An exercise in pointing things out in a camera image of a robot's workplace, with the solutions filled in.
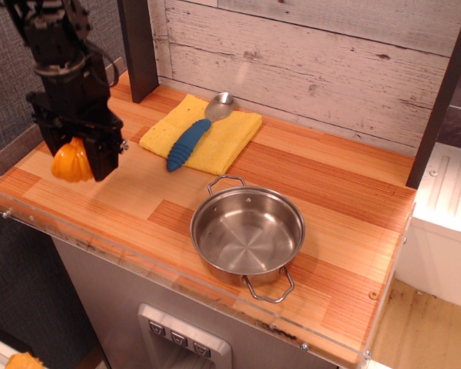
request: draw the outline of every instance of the pot rim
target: pot rim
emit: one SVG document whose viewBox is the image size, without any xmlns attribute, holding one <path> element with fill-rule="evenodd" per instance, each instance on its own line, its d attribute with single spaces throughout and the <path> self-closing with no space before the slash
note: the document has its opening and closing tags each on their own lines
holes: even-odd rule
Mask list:
<svg viewBox="0 0 461 369">
<path fill-rule="evenodd" d="M 214 264 L 213 262 L 209 261 L 207 259 L 207 257 L 201 252 L 201 247 L 200 247 L 200 245 L 199 245 L 199 243 L 198 243 L 198 241 L 196 239 L 195 227 L 196 227 L 196 224 L 197 224 L 197 220 L 198 220 L 198 217 L 204 212 L 205 209 L 212 206 L 213 204 L 215 204 L 217 201 L 219 201 L 222 198 L 225 198 L 227 196 L 236 195 L 236 194 L 243 194 L 243 193 L 263 193 L 263 194 L 266 194 L 266 195 L 272 195 L 275 198 L 276 201 L 281 201 L 282 203 L 284 203 L 291 210 L 291 212 L 294 214 L 295 219 L 297 220 L 297 222 L 299 224 L 300 239 L 294 245 L 293 252 L 291 252 L 291 254 L 289 255 L 289 257 L 287 259 L 284 259 L 282 264 L 280 264 L 280 265 L 278 265 L 278 266 L 276 266 L 274 268 L 268 269 L 266 271 L 249 273 L 249 274 L 240 274 L 240 273 L 236 273 L 235 271 L 230 271 L 230 270 L 228 270 L 226 268 L 223 268 L 220 265 Z M 196 251 L 200 255 L 200 257 L 202 259 L 204 259 L 205 262 L 209 266 L 211 266 L 213 268 L 216 268 L 216 269 L 218 269 L 220 271 L 223 271 L 225 273 L 229 273 L 229 274 L 238 276 L 238 277 L 243 277 L 244 275 L 252 277 L 252 276 L 258 276 L 258 275 L 263 275 L 263 274 L 267 274 L 267 273 L 273 273 L 275 271 L 279 271 L 282 267 L 287 266 L 297 256 L 297 254 L 300 252 L 300 249 L 302 248 L 302 245 L 303 245 L 303 242 L 304 242 L 304 239 L 305 239 L 305 236 L 306 236 L 306 225 L 305 225 L 303 216 L 300 213 L 297 206 L 289 198 L 287 198 L 285 195 L 281 194 L 278 191 L 271 190 L 269 188 L 265 188 L 265 187 L 262 187 L 262 186 L 247 185 L 246 184 L 246 185 L 242 185 L 242 186 L 233 186 L 233 187 L 230 187 L 230 188 L 225 188 L 225 189 L 223 189 L 223 190 L 221 190 L 219 192 L 216 192 L 215 194 L 211 194 L 211 196 L 206 198 L 200 204 L 200 206 L 197 208 L 197 210 L 193 213 L 193 217 L 191 218 L 190 231 L 191 231 L 191 240 L 193 242 L 194 248 L 196 249 Z"/>
</svg>

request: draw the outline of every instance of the control panel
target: control panel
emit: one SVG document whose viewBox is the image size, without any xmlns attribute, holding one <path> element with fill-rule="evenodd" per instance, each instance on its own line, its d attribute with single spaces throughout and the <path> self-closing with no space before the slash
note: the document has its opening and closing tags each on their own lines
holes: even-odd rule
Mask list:
<svg viewBox="0 0 461 369">
<path fill-rule="evenodd" d="M 224 340 L 148 304 L 138 308 L 148 356 L 164 369 L 232 369 L 231 346 Z"/>
</svg>

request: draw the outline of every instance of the cable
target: cable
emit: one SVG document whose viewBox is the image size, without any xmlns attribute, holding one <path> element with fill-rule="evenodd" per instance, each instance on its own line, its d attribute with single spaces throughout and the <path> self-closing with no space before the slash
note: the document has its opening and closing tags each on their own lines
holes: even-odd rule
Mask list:
<svg viewBox="0 0 461 369">
<path fill-rule="evenodd" d="M 109 54 L 107 52 L 105 52 L 104 50 L 102 50 L 101 48 L 99 48 L 97 45 L 95 45 L 94 43 L 88 41 L 88 40 L 85 40 L 84 41 L 84 44 L 85 46 L 87 46 L 87 48 L 91 51 L 91 52 L 94 52 L 95 54 L 98 54 L 100 56 L 102 56 L 103 58 L 106 58 L 112 65 L 113 65 L 113 68 L 114 68 L 114 80 L 113 80 L 113 83 L 111 85 L 107 84 L 107 83 L 104 83 L 104 81 L 102 81 L 95 73 L 94 71 L 92 71 L 92 75 L 94 76 L 95 80 L 103 85 L 103 86 L 107 86 L 107 87 L 113 87 L 115 85 L 118 84 L 118 81 L 120 79 L 120 73 L 119 73 L 119 70 L 118 70 L 118 67 L 116 66 L 116 64 L 114 63 L 113 59 L 109 56 Z"/>
</svg>

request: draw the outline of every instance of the black vertical post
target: black vertical post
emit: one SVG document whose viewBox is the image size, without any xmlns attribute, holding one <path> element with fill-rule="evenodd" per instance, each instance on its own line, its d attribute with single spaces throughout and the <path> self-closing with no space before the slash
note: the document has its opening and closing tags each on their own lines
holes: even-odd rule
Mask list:
<svg viewBox="0 0 461 369">
<path fill-rule="evenodd" d="M 429 122 L 423 132 L 422 141 L 416 153 L 415 162 L 413 163 L 410 176 L 406 182 L 406 186 L 418 188 L 422 181 L 423 172 L 429 162 L 433 147 L 436 144 L 437 136 L 442 127 L 446 111 L 453 98 L 456 85 L 461 76 L 461 29 L 456 40 L 456 44 L 451 54 L 451 59 L 447 65 L 446 74 L 443 78 L 443 83 L 440 86 L 439 94 L 434 103 L 432 113 L 430 114 Z"/>
<path fill-rule="evenodd" d="M 131 99 L 142 101 L 159 85 L 147 0 L 118 0 Z"/>
</svg>

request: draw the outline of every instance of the stainless steel pot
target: stainless steel pot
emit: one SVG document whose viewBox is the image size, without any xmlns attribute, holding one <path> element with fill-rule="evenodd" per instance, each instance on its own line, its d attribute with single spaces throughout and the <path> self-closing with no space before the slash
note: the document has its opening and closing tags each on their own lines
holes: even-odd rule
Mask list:
<svg viewBox="0 0 461 369">
<path fill-rule="evenodd" d="M 222 178 L 242 186 L 214 194 Z M 257 300 L 279 303 L 294 289 L 287 266 L 302 247 L 305 224 L 297 207 L 285 196 L 243 178 L 221 175 L 208 185 L 210 197 L 191 219 L 191 239 L 209 271 L 232 284 L 245 283 Z M 290 288 L 278 299 L 257 296 L 253 285 L 275 281 L 284 273 Z"/>
</svg>

